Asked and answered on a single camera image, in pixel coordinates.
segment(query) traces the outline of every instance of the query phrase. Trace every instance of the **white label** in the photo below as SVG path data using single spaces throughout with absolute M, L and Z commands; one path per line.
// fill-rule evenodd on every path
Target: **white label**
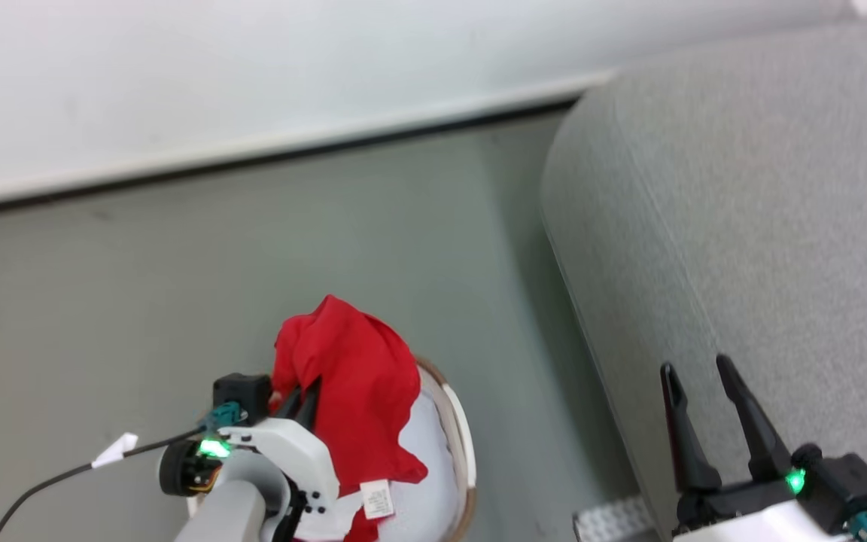
M 361 483 L 360 493 L 364 494 L 364 514 L 368 520 L 393 515 L 393 500 L 390 498 L 388 481 L 374 480 L 371 483 Z

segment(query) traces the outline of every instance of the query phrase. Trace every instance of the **black cable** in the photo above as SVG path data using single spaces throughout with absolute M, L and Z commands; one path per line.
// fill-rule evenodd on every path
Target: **black cable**
M 138 455 L 138 454 L 143 453 L 143 452 L 149 452 L 149 450 L 159 449 L 159 447 L 172 445 L 172 443 L 177 443 L 177 442 L 179 442 L 179 440 L 188 439 L 188 438 L 192 437 L 193 435 L 199 435 L 199 433 L 202 433 L 202 432 L 203 432 L 203 428 L 197 428 L 197 429 L 193 429 L 190 431 L 186 431 L 185 433 L 182 433 L 180 435 L 176 435 L 175 437 L 169 437 L 169 439 L 159 440 L 158 443 L 151 443 L 150 445 L 139 446 L 139 447 L 137 447 L 137 449 L 132 449 L 129 452 L 123 453 L 123 459 L 125 459 L 126 457 L 132 457 L 134 455 Z M 92 469 L 93 469 L 92 463 L 86 463 L 85 465 L 80 465 L 79 467 L 76 467 L 75 469 L 67 470 L 67 471 L 65 471 L 65 473 L 59 474 L 59 476 L 57 476 L 57 477 L 51 477 L 48 480 L 45 480 L 44 483 L 38 484 L 37 486 L 33 487 L 29 491 L 26 491 L 25 493 L 23 493 L 22 496 L 19 497 L 14 502 L 14 504 L 11 505 L 11 507 L 9 507 L 9 511 L 6 512 L 6 515 L 2 516 L 2 519 L 0 520 L 0 534 L 2 534 L 2 529 L 6 527 L 7 522 L 9 522 L 11 517 L 13 517 L 13 515 L 15 514 L 15 510 L 18 510 L 18 507 L 21 507 L 23 502 L 28 501 L 30 497 L 32 497 L 33 495 L 37 494 L 39 491 L 42 491 L 51 485 L 61 483 L 61 481 L 67 480 L 68 478 L 72 478 L 72 477 L 76 476 L 76 474 L 82 474 L 82 473 L 85 473 L 85 471 L 92 470 Z
M 159 449 L 159 447 L 166 447 L 166 446 L 172 445 L 172 443 L 178 443 L 179 440 L 186 440 L 186 439 L 192 437 L 193 435 L 199 435 L 199 433 L 203 432 L 203 429 L 205 429 L 205 428 L 190 429 L 189 431 L 186 431 L 185 433 L 182 433 L 180 435 L 176 435 L 175 437 L 169 437 L 169 439 L 159 440 L 158 443 L 152 443 L 151 445 L 139 446 L 139 447 L 137 447 L 137 449 L 131 449 L 129 452 L 123 453 L 123 458 L 132 457 L 134 455 L 138 455 L 138 454 L 141 454 L 144 452 L 149 452 L 149 450 L 152 450 L 152 449 Z

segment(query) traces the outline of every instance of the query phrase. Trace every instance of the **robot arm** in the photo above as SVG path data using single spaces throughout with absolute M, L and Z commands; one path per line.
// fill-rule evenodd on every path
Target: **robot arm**
M 716 360 L 749 447 L 751 480 L 723 486 L 688 417 L 671 364 L 661 367 L 674 481 L 681 494 L 675 542 L 867 541 L 867 464 L 856 454 L 823 458 L 815 445 L 788 453 L 732 360 Z
M 205 494 L 177 542 L 292 541 L 304 513 L 316 513 L 337 539 L 352 513 L 339 510 L 340 483 L 330 450 L 312 433 L 319 400 L 314 383 L 297 388 L 269 415 L 269 377 L 239 374 L 214 384 L 214 412 L 202 442 L 185 440 L 160 459 L 168 495 Z

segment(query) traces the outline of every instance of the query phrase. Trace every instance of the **white fabric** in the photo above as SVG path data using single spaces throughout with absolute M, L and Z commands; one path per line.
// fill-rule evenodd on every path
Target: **white fabric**
M 420 386 L 423 391 L 426 391 L 430 398 L 433 399 L 433 404 L 437 406 L 437 414 L 440 415 L 440 427 L 443 428 L 444 435 L 447 436 L 447 449 L 451 452 L 451 457 L 454 460 L 454 478 L 457 484 L 457 514 L 454 518 L 454 528 L 460 525 L 461 518 L 464 517 L 464 511 L 467 509 L 467 457 L 464 457 L 464 439 L 461 438 L 460 422 L 458 422 L 458 413 L 454 412 L 453 403 L 450 397 L 447 397 L 447 392 L 440 387 L 437 379 L 433 374 L 427 373 L 423 368 L 420 369 Z
M 390 483 L 394 515 L 379 524 L 379 542 L 440 542 L 453 528 L 460 495 L 454 459 L 429 391 L 421 391 L 410 408 L 410 420 L 400 432 L 400 446 L 427 466 L 427 477 L 417 484 Z M 337 507 L 352 517 L 362 508 L 362 497 L 357 492 L 340 498 Z M 324 541 L 315 533 L 330 532 L 329 525 L 321 525 L 327 515 L 303 514 L 296 538 Z

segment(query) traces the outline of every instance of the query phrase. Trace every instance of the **gray carpet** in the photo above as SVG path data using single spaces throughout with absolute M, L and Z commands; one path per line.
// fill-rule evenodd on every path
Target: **gray carpet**
M 188 428 L 334 293 L 454 384 L 479 463 L 469 540 L 573 539 L 636 493 L 541 229 L 560 116 L 0 214 L 0 514 L 124 431 Z M 162 542 L 154 455 L 66 481 L 2 542 Z

